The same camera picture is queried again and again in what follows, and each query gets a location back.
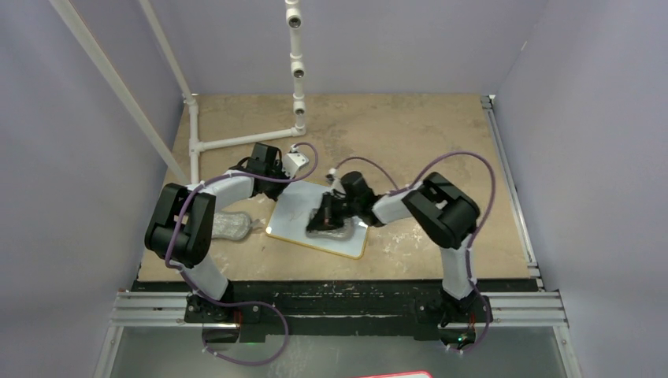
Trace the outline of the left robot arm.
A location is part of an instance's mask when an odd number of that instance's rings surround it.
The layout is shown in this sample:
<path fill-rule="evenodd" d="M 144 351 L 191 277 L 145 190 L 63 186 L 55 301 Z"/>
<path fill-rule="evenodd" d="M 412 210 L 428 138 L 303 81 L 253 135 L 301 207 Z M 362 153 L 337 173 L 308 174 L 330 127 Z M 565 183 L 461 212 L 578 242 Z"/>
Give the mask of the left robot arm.
<path fill-rule="evenodd" d="M 230 281 L 208 255 L 217 211 L 236 202 L 265 195 L 276 200 L 308 166 L 297 146 L 287 153 L 256 143 L 250 156 L 222 176 L 189 186 L 166 184 L 158 197 L 144 245 L 169 269 L 175 269 L 194 293 L 206 298 L 204 311 L 216 322 L 232 317 L 235 301 L 226 295 Z"/>

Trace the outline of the yellow framed whiteboard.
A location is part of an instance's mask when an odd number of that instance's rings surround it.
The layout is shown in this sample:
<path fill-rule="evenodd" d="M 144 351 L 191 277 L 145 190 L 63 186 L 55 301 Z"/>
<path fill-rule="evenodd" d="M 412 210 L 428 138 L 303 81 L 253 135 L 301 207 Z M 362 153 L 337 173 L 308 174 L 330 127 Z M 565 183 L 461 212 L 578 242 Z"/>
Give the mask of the yellow framed whiteboard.
<path fill-rule="evenodd" d="M 274 239 L 357 260 L 364 254 L 368 232 L 367 225 L 358 217 L 352 217 L 355 230 L 349 240 L 311 239 L 306 236 L 306 225 L 326 191 L 326 186 L 316 183 L 291 183 L 278 197 L 265 233 Z"/>

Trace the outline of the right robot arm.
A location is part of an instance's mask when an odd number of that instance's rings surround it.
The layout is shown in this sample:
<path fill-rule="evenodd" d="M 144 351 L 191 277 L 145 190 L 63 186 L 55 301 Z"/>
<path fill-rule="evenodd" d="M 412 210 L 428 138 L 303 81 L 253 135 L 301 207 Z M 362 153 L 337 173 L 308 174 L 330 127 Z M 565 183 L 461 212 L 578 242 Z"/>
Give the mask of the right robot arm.
<path fill-rule="evenodd" d="M 473 310 L 470 295 L 476 279 L 470 266 L 470 240 L 481 215 L 478 205 L 437 172 L 399 194 L 379 195 L 358 171 L 335 177 L 306 225 L 308 236 L 340 238 L 353 219 L 379 228 L 414 219 L 440 248 L 444 314 L 460 321 Z"/>

